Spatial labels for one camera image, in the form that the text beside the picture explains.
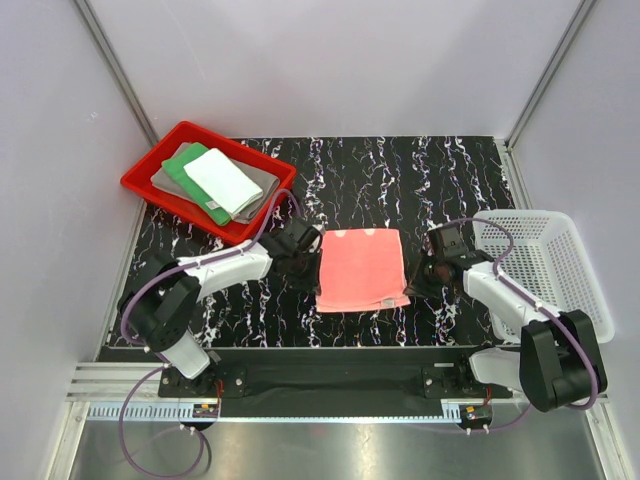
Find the black marble surface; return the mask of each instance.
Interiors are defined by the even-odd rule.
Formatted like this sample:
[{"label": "black marble surface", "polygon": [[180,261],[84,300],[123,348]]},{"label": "black marble surface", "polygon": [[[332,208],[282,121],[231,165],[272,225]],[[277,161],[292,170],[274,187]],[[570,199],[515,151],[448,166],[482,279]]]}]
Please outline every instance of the black marble surface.
[{"label": "black marble surface", "polygon": [[[473,216],[481,209],[513,208],[491,137],[378,137],[249,139],[251,148],[294,164],[294,193],[308,219],[327,229],[400,230],[405,273],[413,273],[430,226]],[[283,204],[273,224],[291,212]],[[472,240],[470,225],[465,237]],[[149,256],[202,255],[222,248],[206,234],[149,205],[129,279]],[[191,329],[206,347],[320,347],[474,345],[497,342],[487,310],[443,289],[438,299],[412,299],[404,308],[318,314],[315,297],[279,278],[235,285],[205,299]],[[119,325],[110,346],[126,346]]]}]

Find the metal floor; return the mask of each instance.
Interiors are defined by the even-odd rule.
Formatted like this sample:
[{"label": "metal floor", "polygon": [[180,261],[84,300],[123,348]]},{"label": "metal floor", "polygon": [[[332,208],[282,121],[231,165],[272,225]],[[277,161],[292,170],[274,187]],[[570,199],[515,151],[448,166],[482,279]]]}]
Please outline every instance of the metal floor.
[{"label": "metal floor", "polygon": [[[496,405],[498,423],[517,414]],[[131,451],[168,423],[129,422]],[[206,458],[192,477],[211,480],[496,480],[604,479],[585,415],[567,409],[533,412],[513,430],[468,438],[452,425],[346,425],[220,423],[206,431]],[[195,438],[175,432],[135,456],[154,473],[186,469],[198,453]],[[115,422],[87,422],[73,473],[74,480],[145,478],[124,462]]]}]

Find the towel stack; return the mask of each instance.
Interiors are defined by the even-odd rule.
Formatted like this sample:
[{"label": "towel stack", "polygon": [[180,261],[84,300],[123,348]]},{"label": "towel stack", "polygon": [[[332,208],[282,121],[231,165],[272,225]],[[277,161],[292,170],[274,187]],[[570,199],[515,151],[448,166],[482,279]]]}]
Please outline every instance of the towel stack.
[{"label": "towel stack", "polygon": [[278,177],[229,159],[217,148],[183,143],[151,177],[158,190],[194,202],[220,226],[251,223],[278,188]]}]

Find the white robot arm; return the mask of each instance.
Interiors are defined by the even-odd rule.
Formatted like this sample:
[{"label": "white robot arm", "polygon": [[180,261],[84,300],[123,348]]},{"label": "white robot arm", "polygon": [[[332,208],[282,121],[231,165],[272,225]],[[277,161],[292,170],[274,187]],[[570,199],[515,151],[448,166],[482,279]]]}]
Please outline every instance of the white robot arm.
[{"label": "white robot arm", "polygon": [[[520,351],[480,347],[471,355],[468,361],[476,381],[524,392],[541,411],[590,397],[594,381],[598,392],[606,389],[593,324],[584,312],[562,312],[527,292],[499,271],[489,255],[469,250],[455,224],[432,229],[428,236],[433,255],[423,252],[406,293],[427,297],[439,295],[443,285],[455,287],[482,302],[521,339]],[[582,352],[550,316],[568,330]]]},{"label": "white robot arm", "polygon": [[140,297],[128,321],[147,351],[170,362],[185,378],[196,379],[211,358],[188,329],[195,304],[218,290],[260,280],[271,272],[283,275],[294,288],[318,293],[322,234],[294,218],[284,230],[207,255],[176,260],[158,254],[125,289],[118,310],[122,313],[147,284],[175,270]]}]

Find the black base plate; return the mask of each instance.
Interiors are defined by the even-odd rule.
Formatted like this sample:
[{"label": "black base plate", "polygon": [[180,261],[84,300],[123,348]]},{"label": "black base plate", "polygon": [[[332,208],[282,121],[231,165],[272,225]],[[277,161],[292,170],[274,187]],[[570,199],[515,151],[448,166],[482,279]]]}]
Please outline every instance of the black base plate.
[{"label": "black base plate", "polygon": [[[426,398],[486,398],[487,387],[484,383],[474,382],[461,387],[457,383],[456,369],[453,366],[432,366],[422,369],[422,381]],[[492,398],[511,398],[513,393],[499,385],[491,385]]]},{"label": "black base plate", "polygon": [[[220,363],[216,366],[216,382],[222,381],[222,398],[241,398],[247,383],[247,369],[239,364]],[[189,380],[185,379],[176,368],[167,368],[162,372],[158,396],[162,398],[216,398],[218,391],[215,385],[205,392],[196,393]]]}]

